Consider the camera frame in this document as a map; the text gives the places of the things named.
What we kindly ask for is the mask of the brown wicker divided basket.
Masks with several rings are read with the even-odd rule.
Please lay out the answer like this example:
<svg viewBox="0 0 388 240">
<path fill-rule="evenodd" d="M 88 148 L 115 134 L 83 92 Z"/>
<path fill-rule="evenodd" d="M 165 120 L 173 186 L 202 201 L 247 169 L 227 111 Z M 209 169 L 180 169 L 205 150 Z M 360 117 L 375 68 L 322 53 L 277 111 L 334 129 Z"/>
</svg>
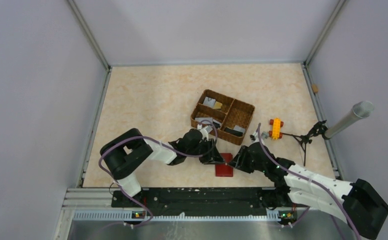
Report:
<svg viewBox="0 0 388 240">
<path fill-rule="evenodd" d="M 221 110 L 213 109 L 203 105 L 205 97 L 216 99 L 216 102 L 222 103 Z M 217 128 L 217 137 L 229 143 L 240 146 L 243 143 L 247 132 L 245 131 L 242 137 L 237 137 L 224 132 L 224 129 L 233 129 L 235 125 L 238 125 L 245 130 L 248 130 L 249 125 L 253 119 L 254 112 L 255 106 L 252 104 L 218 93 L 211 89 L 206 89 L 201 94 L 194 110 L 190 115 L 190 123 L 192 127 L 196 127 L 198 124 L 195 122 L 195 118 L 213 118 L 213 120 L 219 124 L 219 127 Z"/>
</svg>

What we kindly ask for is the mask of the red leather card holder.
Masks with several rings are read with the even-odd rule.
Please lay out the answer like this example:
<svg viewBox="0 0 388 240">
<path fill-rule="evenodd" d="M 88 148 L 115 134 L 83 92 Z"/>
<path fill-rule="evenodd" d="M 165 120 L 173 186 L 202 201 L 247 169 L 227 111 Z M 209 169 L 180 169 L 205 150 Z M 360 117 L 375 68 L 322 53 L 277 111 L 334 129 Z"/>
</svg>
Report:
<svg viewBox="0 0 388 240">
<path fill-rule="evenodd" d="M 228 163 L 233 159 L 233 155 L 231 153 L 221 153 L 220 155 L 224 163 L 215 165 L 215 176 L 232 178 L 234 176 L 234 170 Z"/>
</svg>

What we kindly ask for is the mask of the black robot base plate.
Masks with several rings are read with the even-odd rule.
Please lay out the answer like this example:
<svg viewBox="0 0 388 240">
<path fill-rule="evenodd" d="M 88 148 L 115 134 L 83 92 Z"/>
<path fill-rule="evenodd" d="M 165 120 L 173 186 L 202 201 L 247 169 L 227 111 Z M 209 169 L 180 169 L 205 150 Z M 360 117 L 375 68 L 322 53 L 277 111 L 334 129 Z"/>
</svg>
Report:
<svg viewBox="0 0 388 240">
<path fill-rule="evenodd" d="M 113 208 L 147 207 L 154 216 L 247 217 L 265 216 L 277 211 L 281 220 L 295 221 L 299 205 L 274 187 L 151 187 L 143 188 L 132 199 L 115 190 Z"/>
</svg>

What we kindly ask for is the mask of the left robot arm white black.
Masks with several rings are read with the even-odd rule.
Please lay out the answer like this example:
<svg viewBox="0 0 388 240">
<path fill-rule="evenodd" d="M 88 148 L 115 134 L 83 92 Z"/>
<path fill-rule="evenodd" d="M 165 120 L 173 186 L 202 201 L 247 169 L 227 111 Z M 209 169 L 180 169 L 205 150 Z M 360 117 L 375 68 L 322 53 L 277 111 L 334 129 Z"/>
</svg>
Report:
<svg viewBox="0 0 388 240">
<path fill-rule="evenodd" d="M 210 126 L 192 128 L 183 137 L 163 144 L 132 128 L 104 145 L 99 153 L 113 180 L 123 189 L 123 200 L 136 207 L 142 202 L 143 194 L 135 170 L 146 160 L 174 166 L 190 157 L 199 158 L 204 165 L 225 164 L 216 148 L 216 140 L 209 138 L 211 130 Z"/>
</svg>

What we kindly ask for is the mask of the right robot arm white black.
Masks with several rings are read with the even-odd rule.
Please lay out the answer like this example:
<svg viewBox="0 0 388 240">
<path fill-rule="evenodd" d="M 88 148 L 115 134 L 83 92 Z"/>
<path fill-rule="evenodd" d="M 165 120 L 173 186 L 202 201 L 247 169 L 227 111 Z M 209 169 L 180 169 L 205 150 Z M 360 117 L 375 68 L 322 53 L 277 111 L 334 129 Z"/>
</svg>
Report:
<svg viewBox="0 0 388 240">
<path fill-rule="evenodd" d="M 368 181 L 359 178 L 350 182 L 320 175 L 274 156 L 260 142 L 243 145 L 229 166 L 246 173 L 263 173 L 278 189 L 275 200 L 279 205 L 294 203 L 320 210 L 369 240 L 378 237 L 388 217 L 388 204 Z"/>
</svg>

